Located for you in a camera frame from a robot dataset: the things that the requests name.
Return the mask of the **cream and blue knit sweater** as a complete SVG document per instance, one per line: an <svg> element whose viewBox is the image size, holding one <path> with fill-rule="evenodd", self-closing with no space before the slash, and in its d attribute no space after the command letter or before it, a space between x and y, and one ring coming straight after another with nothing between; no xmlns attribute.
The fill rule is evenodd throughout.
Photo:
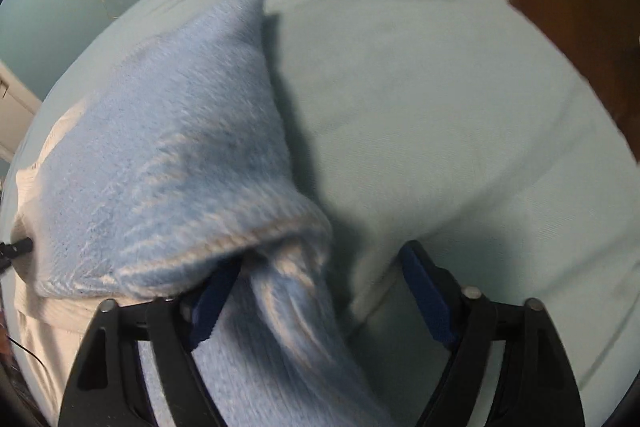
<svg viewBox="0 0 640 427"><path fill-rule="evenodd" d="M388 426L324 279L332 233L292 179L264 0L224 0L139 46L17 173L15 263L79 320L63 426ZM212 335L181 296L242 268Z"/></svg>

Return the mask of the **light blue bed sheet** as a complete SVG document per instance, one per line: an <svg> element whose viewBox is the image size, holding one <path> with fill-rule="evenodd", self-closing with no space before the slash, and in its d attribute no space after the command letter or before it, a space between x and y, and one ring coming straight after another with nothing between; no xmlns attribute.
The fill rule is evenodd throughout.
<svg viewBox="0 0 640 427"><path fill-rule="evenodd" d="M224 0L139 0L55 77L2 182L139 46ZM297 190L326 216L335 320L389 426L639 421L639 167L596 92L502 0L264 0L262 49ZM462 291L446 347L398 253ZM80 321L15 270L1 309L1 421L63 426Z"/></svg>

